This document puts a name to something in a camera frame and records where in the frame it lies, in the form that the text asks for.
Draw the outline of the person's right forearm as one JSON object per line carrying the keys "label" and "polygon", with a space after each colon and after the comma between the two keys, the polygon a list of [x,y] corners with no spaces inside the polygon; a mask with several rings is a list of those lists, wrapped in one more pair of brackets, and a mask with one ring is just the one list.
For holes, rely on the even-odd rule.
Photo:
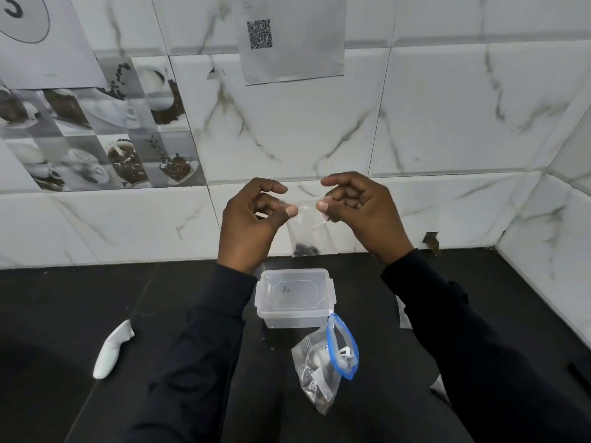
{"label": "person's right forearm", "polygon": [[546,382],[418,250],[381,275],[435,359],[451,405],[475,443],[591,443],[591,417]]}

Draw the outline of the white code-print paper sheet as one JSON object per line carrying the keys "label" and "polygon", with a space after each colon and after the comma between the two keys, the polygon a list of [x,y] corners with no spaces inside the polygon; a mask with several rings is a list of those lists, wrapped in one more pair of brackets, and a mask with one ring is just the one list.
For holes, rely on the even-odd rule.
{"label": "white code-print paper sheet", "polygon": [[231,0],[246,85],[344,75],[347,0]]}

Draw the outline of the white circle-print paper sheet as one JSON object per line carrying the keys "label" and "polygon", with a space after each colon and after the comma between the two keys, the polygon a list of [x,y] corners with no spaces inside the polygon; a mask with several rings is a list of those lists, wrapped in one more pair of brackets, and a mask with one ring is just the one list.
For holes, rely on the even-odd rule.
{"label": "white circle-print paper sheet", "polygon": [[0,81],[26,90],[106,85],[70,0],[0,0]]}

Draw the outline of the person's left forearm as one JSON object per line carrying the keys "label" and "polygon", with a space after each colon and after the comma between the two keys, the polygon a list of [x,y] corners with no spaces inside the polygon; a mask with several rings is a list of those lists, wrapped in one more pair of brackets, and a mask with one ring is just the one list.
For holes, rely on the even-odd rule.
{"label": "person's left forearm", "polygon": [[121,443],[219,443],[254,270],[216,264]]}

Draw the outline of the clear plastic lidded container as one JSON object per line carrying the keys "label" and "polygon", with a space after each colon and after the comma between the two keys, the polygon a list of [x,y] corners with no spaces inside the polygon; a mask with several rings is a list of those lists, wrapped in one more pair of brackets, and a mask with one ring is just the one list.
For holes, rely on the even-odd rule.
{"label": "clear plastic lidded container", "polygon": [[326,269],[265,270],[256,284],[256,313],[268,328],[319,328],[335,310]]}

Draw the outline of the coffee picture wall tile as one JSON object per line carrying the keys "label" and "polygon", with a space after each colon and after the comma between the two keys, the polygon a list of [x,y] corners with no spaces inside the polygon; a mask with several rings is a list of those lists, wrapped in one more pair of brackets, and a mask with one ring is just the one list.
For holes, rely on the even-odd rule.
{"label": "coffee picture wall tile", "polygon": [[205,186],[169,57],[103,57],[107,85],[0,80],[0,194]]}

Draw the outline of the person's left hand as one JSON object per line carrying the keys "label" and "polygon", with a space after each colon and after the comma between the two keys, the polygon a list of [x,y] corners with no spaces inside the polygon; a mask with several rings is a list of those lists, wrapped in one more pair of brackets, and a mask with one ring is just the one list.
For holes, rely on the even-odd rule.
{"label": "person's left hand", "polygon": [[266,260],[278,231],[256,218],[257,213],[288,204],[273,194],[284,194],[288,188],[265,178],[251,179],[232,197],[222,215],[218,264],[247,275]]}

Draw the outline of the blue-seal zip bag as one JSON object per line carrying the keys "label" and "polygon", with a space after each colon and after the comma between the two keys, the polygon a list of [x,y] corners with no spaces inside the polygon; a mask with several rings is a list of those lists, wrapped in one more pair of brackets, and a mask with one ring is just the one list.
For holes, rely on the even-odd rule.
{"label": "blue-seal zip bag", "polygon": [[347,325],[331,313],[325,325],[291,350],[302,391],[315,409],[326,415],[342,379],[351,380],[359,365],[358,345]]}

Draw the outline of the small clear plastic bag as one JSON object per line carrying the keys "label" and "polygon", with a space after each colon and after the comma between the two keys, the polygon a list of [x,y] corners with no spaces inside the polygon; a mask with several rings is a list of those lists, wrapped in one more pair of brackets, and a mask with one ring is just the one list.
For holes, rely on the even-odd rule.
{"label": "small clear plastic bag", "polygon": [[315,199],[294,203],[299,212],[286,222],[292,256],[296,243],[314,245],[320,250],[320,255],[337,254],[328,228],[328,218],[316,207],[318,201]]}

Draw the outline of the person's right hand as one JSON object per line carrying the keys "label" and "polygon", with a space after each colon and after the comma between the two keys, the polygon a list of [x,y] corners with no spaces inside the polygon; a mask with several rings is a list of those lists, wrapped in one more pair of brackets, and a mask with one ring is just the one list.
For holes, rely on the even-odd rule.
{"label": "person's right hand", "polygon": [[390,191],[358,172],[321,179],[332,189],[322,200],[356,200],[356,220],[346,224],[363,247],[389,265],[414,250]]}

